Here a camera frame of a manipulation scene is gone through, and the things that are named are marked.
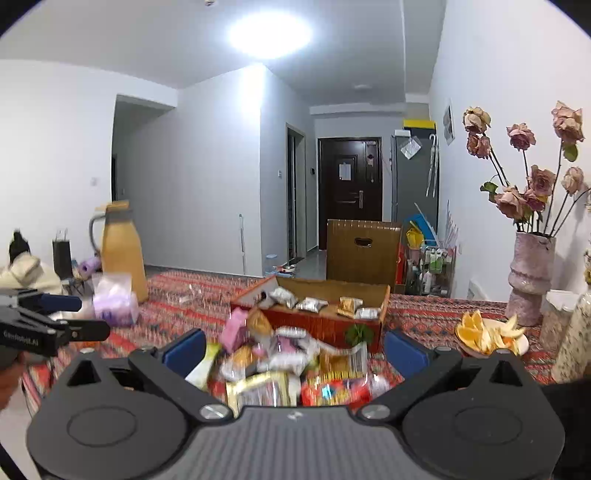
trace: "metal screw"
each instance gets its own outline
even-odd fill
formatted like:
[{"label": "metal screw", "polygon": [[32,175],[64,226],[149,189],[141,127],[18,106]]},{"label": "metal screw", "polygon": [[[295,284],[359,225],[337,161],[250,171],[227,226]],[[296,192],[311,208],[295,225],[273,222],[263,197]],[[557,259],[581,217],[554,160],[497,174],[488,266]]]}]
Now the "metal screw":
[{"label": "metal screw", "polygon": [[212,403],[202,407],[202,409],[199,410],[199,414],[206,420],[224,420],[230,416],[231,411],[225,405]]},{"label": "metal screw", "polygon": [[390,409],[386,405],[367,405],[361,409],[361,416],[368,420],[383,420],[390,416]]}]

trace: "pink rose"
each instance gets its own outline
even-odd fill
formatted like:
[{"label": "pink rose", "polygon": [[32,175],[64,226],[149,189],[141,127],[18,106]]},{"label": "pink rose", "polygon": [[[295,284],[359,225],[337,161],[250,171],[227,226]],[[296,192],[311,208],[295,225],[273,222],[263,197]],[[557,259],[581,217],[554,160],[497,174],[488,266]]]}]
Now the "pink rose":
[{"label": "pink rose", "polygon": [[583,181],[583,170],[578,167],[570,167],[566,171],[566,174],[564,174],[564,179],[561,183],[566,192],[570,196],[573,196],[575,193],[583,189]]},{"label": "pink rose", "polygon": [[478,106],[476,108],[470,107],[464,112],[462,122],[466,132],[483,134],[486,131],[486,126],[491,125],[491,116]]},{"label": "pink rose", "polygon": [[476,156],[478,158],[489,158],[491,155],[491,139],[486,135],[482,135],[478,140],[478,149]]},{"label": "pink rose", "polygon": [[550,170],[540,170],[538,165],[531,166],[531,177],[527,179],[529,188],[531,188],[537,197],[549,197],[552,195],[552,188],[556,175]]},{"label": "pink rose", "polygon": [[554,131],[566,145],[574,145],[585,140],[583,135],[583,110],[569,108],[562,102],[556,103],[552,110]]},{"label": "pink rose", "polygon": [[520,220],[524,215],[525,199],[519,194],[516,186],[504,188],[504,193],[495,195],[496,207],[506,217]]},{"label": "pink rose", "polygon": [[531,145],[535,145],[534,134],[526,124],[513,124],[512,127],[507,127],[507,135],[511,139],[509,142],[517,150],[527,150]]},{"label": "pink rose", "polygon": [[468,135],[466,149],[470,155],[476,156],[476,153],[478,152],[478,136],[476,134],[471,133]]},{"label": "pink rose", "polygon": [[523,198],[534,212],[543,212],[546,208],[548,197],[538,197],[532,189],[526,190],[523,194]]}]

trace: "person's hand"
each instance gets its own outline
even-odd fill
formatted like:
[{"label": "person's hand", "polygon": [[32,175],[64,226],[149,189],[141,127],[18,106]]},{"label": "person's hand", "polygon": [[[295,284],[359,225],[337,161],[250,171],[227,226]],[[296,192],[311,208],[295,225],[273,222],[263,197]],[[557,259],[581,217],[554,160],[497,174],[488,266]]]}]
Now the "person's hand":
[{"label": "person's hand", "polygon": [[18,387],[18,381],[25,371],[22,355],[9,368],[0,372],[0,410],[4,410],[12,394]]}]

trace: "gray refrigerator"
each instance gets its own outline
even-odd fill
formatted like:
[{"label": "gray refrigerator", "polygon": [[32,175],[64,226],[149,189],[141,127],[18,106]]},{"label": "gray refrigerator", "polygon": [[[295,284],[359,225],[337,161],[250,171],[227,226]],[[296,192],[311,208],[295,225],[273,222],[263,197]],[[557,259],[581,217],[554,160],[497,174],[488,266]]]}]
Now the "gray refrigerator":
[{"label": "gray refrigerator", "polygon": [[416,203],[437,232],[439,171],[435,171],[434,167],[431,172],[429,194],[426,195],[433,145],[433,140],[429,136],[436,132],[430,128],[406,130],[410,131],[411,137],[418,137],[422,147],[413,157],[407,158],[400,149],[409,138],[392,136],[392,221],[404,223],[418,213]]}]

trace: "pink ceramic vase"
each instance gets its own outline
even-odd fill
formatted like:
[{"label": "pink ceramic vase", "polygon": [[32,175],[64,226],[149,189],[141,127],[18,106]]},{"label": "pink ceramic vase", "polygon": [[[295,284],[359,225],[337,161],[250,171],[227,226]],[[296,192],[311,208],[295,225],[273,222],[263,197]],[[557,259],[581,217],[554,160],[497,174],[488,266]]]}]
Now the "pink ceramic vase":
[{"label": "pink ceramic vase", "polygon": [[509,285],[513,287],[505,310],[507,318],[517,314],[519,325],[541,322],[542,298],[550,289],[556,238],[517,232]]}]

